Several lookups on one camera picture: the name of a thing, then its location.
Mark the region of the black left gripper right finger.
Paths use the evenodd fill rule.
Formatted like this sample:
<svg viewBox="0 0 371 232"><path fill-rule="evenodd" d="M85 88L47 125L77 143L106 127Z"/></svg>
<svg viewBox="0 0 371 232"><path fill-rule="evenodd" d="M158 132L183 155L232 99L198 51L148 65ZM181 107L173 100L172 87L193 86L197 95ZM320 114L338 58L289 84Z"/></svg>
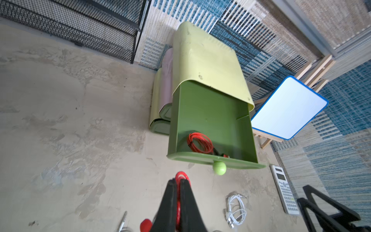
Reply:
<svg viewBox="0 0 371 232"><path fill-rule="evenodd" d="M180 232L206 232L190 183L181 179L179 183Z"/></svg>

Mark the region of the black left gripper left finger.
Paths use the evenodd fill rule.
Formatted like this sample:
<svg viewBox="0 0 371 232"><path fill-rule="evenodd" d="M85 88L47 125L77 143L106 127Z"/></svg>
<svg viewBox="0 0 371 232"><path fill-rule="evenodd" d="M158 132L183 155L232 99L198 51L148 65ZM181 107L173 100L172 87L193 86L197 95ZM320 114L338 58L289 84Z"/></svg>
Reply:
<svg viewBox="0 0 371 232"><path fill-rule="evenodd" d="M177 219L177 183L168 181L150 232L175 232Z"/></svg>

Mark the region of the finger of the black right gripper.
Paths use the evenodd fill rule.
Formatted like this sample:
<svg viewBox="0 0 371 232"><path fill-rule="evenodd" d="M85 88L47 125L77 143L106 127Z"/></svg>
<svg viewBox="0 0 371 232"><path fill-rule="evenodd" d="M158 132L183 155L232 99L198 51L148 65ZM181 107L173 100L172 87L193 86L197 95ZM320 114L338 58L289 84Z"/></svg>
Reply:
<svg viewBox="0 0 371 232"><path fill-rule="evenodd" d="M340 223L342 226L354 226L352 223L354 221L360 221L361 217L360 215L355 212L354 210L351 210L350 208L340 204L339 202L331 199L330 197L326 196L325 194L321 193L314 187L310 185L306 185L303 187L304 193L306 195L306 199L316 205L318 208L315 199L313 198L313 195L316 195L318 198L325 201L327 204L331 205L332 207L336 208L339 212L333 215L329 215L331 218L336 220L338 223Z"/></svg>
<svg viewBox="0 0 371 232"><path fill-rule="evenodd" d="M309 232L316 232L316 228L310 218L308 210L312 211L317 217L319 217L318 221L324 224L322 226L322 229L325 232L347 232L348 231L348 229L346 229L336 220L331 218L324 211L319 209L316 205L309 202L307 199L299 198L297 200L297 203L298 203L298 207L301 211L301 215L304 219L304 222Z"/></svg>

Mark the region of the red earphones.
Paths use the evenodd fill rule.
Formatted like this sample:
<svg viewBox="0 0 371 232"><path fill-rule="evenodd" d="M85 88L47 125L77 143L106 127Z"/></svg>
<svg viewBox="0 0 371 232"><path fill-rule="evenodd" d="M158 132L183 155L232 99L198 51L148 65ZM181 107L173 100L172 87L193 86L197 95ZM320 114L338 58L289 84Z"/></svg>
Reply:
<svg viewBox="0 0 371 232"><path fill-rule="evenodd" d="M187 144L188 147L196 153L230 158L229 155L218 152L217 149L214 147L211 139L200 132L190 133L187 137Z"/></svg>
<svg viewBox="0 0 371 232"><path fill-rule="evenodd" d="M176 183L177 183L177 219L176 219L176 230L177 228L179 227L179 219L180 219L180 202L179 202L179 183L180 183L180 180L181 179L186 179L189 181L189 178L187 176L187 174L183 171L180 171L178 172L176 175L175 175L175 180L176 180ZM144 219L142 221L142 223L140 224L140 231L141 232L150 232L151 230L151 227L153 225L153 222L154 220L150 220L150 219Z"/></svg>

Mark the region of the green drawer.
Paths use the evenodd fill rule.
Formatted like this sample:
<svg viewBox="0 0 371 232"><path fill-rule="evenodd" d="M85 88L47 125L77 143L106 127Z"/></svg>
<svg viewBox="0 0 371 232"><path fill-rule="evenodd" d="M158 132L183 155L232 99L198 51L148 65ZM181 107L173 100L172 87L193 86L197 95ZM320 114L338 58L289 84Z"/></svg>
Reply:
<svg viewBox="0 0 371 232"><path fill-rule="evenodd" d="M218 152L230 158L193 152L190 133L209 137ZM211 165L217 175L227 169L262 169L258 162L246 103L195 81L186 81L173 95L167 158Z"/></svg>

